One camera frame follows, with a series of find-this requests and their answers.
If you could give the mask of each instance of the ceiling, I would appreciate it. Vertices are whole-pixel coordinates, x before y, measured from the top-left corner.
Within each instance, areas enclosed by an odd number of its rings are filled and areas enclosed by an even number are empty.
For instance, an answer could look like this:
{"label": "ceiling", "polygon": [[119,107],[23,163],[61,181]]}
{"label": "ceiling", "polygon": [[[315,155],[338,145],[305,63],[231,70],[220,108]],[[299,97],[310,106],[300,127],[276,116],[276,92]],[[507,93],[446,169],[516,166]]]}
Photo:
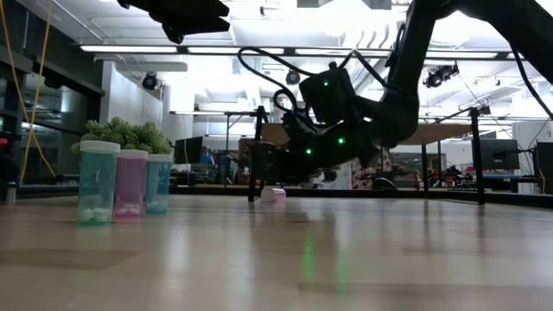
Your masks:
{"label": "ceiling", "polygon": [[[18,0],[39,16],[46,16],[50,0]],[[553,1],[539,0],[553,11]],[[115,0],[55,0],[52,24],[82,44],[171,44],[159,23],[137,9],[125,10]],[[389,48],[397,33],[397,21],[404,19],[404,8],[371,10],[361,0],[333,0],[320,8],[304,8],[302,0],[231,0],[225,1],[231,9],[228,17],[231,29],[224,33],[190,35],[184,45],[205,46],[275,46],[275,47],[333,47]],[[259,13],[263,5],[265,16]],[[489,24],[470,19],[460,13],[436,24],[432,48],[508,50],[508,43]],[[116,58],[118,70],[127,76],[143,76],[140,66],[154,66],[166,70],[171,64],[188,65],[183,72],[161,73],[166,83],[187,76],[194,81],[196,102],[202,107],[221,103],[236,104],[240,98],[272,96],[277,89],[271,83],[252,77],[231,56],[190,55],[126,55],[125,62]],[[249,57],[256,67],[270,67],[271,77],[284,81],[288,70],[278,68],[266,57]],[[290,58],[289,61],[310,72],[327,69],[329,58]],[[445,115],[459,106],[480,100],[509,106],[512,96],[524,92],[520,73],[509,61],[460,61],[460,78],[454,78],[436,89],[420,88],[421,114]],[[540,75],[526,64],[532,81]],[[362,96],[378,98],[381,88],[368,78],[368,73],[357,62],[348,67],[356,91]]]}

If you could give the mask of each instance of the blue container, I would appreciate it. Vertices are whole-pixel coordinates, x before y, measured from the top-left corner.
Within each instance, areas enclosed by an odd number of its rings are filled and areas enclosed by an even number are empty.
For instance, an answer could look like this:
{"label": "blue container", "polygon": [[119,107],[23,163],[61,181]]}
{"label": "blue container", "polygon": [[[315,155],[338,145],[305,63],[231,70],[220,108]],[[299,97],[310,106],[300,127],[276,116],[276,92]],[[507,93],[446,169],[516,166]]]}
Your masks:
{"label": "blue container", "polygon": [[146,213],[166,213],[169,210],[171,155],[149,155],[146,166]]}
{"label": "blue container", "polygon": [[109,225],[113,212],[117,143],[80,143],[79,225]]}

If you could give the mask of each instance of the plastic container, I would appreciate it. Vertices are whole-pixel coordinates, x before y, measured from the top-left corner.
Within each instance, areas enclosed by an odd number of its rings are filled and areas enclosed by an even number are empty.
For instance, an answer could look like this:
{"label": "plastic container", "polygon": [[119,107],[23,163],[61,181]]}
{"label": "plastic container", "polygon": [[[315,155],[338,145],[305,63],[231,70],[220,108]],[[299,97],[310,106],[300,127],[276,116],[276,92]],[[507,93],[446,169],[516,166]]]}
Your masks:
{"label": "plastic container", "polygon": [[145,212],[146,161],[148,152],[121,150],[115,187],[115,217],[141,217]]}
{"label": "plastic container", "polygon": [[117,143],[80,143],[79,225],[111,223],[120,149]]}
{"label": "plastic container", "polygon": [[266,186],[261,190],[262,202],[284,202],[286,199],[286,190],[271,186]]}
{"label": "plastic container", "polygon": [[171,155],[148,157],[146,181],[146,213],[166,213],[169,210],[169,185],[171,178]]}

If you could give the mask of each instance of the pink container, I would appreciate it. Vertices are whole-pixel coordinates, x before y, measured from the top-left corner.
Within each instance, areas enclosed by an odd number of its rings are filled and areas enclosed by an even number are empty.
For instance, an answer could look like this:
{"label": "pink container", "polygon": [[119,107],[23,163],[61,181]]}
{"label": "pink container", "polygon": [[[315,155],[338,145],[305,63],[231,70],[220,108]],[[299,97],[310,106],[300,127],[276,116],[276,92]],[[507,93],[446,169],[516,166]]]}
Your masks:
{"label": "pink container", "polygon": [[115,217],[138,218],[145,212],[148,152],[121,150],[115,187]]}

